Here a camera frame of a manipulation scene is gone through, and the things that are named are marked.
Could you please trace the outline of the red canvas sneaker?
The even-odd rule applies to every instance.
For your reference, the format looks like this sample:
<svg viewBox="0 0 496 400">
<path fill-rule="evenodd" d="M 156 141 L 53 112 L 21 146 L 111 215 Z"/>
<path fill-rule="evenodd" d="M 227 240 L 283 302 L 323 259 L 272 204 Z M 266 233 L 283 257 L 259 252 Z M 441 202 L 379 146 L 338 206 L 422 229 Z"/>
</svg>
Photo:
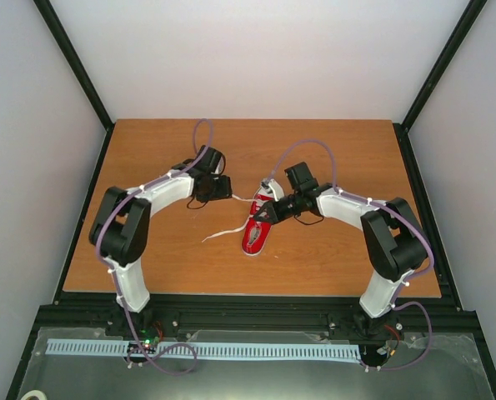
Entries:
<svg viewBox="0 0 496 400">
<path fill-rule="evenodd" d="M 260 187 L 254 195 L 251 202 L 248 221 L 243 231 L 243 240 L 241 248 L 248 256 L 259 255 L 268 239 L 272 224 L 267 222 L 258 222 L 254 215 L 267 201 L 273 200 L 273 196 L 263 187 Z"/>
</svg>

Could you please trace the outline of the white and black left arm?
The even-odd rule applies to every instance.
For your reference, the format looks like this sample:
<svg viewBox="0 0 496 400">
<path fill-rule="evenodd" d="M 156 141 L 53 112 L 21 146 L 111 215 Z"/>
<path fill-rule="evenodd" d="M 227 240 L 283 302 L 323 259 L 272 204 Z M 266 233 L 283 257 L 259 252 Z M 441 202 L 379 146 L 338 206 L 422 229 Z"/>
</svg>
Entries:
<svg viewBox="0 0 496 400">
<path fill-rule="evenodd" d="M 128 310 L 124 323 L 134 334 L 145 335 L 154 325 L 153 313 L 145 308 L 150 293 L 142 270 L 151 218 L 185 199 L 203 205 L 229 199 L 233 191 L 225 166 L 219 150 L 202 146 L 194 159 L 174 165 L 151 182 L 128 189 L 110 187 L 104 193 L 88 241 L 113 276 L 117 303 Z"/>
</svg>

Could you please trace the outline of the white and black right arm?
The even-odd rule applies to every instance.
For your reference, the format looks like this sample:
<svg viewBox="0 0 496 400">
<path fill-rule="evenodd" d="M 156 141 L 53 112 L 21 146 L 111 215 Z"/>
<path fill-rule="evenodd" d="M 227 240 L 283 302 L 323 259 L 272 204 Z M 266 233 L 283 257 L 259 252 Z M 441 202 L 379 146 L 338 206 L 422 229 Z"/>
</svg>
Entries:
<svg viewBox="0 0 496 400">
<path fill-rule="evenodd" d="M 331 183 L 320 184 L 304 162 L 285 170 L 293 192 L 283 193 L 270 176 L 261 182 L 270 196 L 253 219 L 275 225 L 302 213 L 321 220 L 332 218 L 359 229 L 364 236 L 373 273 L 353 313 L 357 334 L 371 337 L 393 311 L 404 286 L 425 261 L 434 265 L 432 248 L 408 202 L 400 197 L 385 202 L 347 192 Z"/>
</svg>

